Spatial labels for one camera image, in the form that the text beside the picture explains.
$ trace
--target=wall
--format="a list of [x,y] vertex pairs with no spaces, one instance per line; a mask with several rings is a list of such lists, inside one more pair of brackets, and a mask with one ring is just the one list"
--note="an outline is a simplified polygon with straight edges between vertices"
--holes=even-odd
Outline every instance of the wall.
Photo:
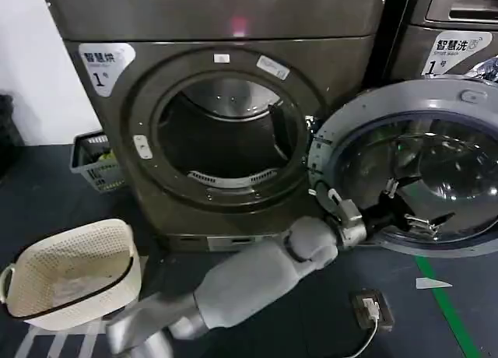
[[0,93],[27,145],[69,144],[100,123],[44,0],[0,0]]

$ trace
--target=power cord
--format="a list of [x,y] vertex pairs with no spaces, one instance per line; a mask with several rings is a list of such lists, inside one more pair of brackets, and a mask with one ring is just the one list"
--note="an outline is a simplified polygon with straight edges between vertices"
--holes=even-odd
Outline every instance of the power cord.
[[368,347],[368,345],[374,339],[377,330],[379,329],[379,318],[381,317],[381,311],[379,310],[379,305],[374,302],[371,298],[366,298],[363,300],[363,305],[365,305],[366,310],[368,311],[368,318],[373,321],[373,330],[366,339],[365,343],[359,350],[351,356],[345,356],[344,358],[357,358],[363,351]]

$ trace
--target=green floor tape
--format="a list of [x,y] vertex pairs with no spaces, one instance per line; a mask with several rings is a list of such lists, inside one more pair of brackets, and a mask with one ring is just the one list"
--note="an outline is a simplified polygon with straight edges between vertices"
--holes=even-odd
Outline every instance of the green floor tape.
[[[437,279],[434,274],[434,270],[431,267],[427,258],[424,257],[415,257],[417,265],[419,266],[420,272],[426,277],[431,279]],[[443,315],[446,318],[448,324],[450,325],[451,331],[453,332],[454,337],[458,341],[458,345],[460,345],[462,351],[466,358],[477,358],[481,357],[481,353],[475,347],[474,342],[472,341],[470,335],[465,329],[464,324],[461,322],[458,317],[455,309],[451,306],[450,298],[448,297],[445,289],[443,288],[434,288],[432,289],[434,298],[436,299],[437,304],[441,311],[443,311]]]

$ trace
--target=wicker basket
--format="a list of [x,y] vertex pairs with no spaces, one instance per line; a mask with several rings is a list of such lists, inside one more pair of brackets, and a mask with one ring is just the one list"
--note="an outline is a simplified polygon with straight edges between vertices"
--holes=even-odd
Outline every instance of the wicker basket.
[[132,230],[108,219],[28,247],[0,275],[0,301],[13,318],[60,331],[129,304],[141,285]]

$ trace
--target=power outlet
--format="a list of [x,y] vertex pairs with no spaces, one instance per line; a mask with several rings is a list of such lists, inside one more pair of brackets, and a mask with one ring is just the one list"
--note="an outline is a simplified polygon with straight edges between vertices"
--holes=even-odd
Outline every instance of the power outlet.
[[359,327],[365,330],[374,327],[374,321],[368,318],[368,312],[363,303],[363,300],[366,298],[373,299],[373,301],[379,305],[381,311],[379,317],[379,330],[390,332],[395,324],[395,320],[384,294],[378,290],[361,290],[351,294],[351,304]]

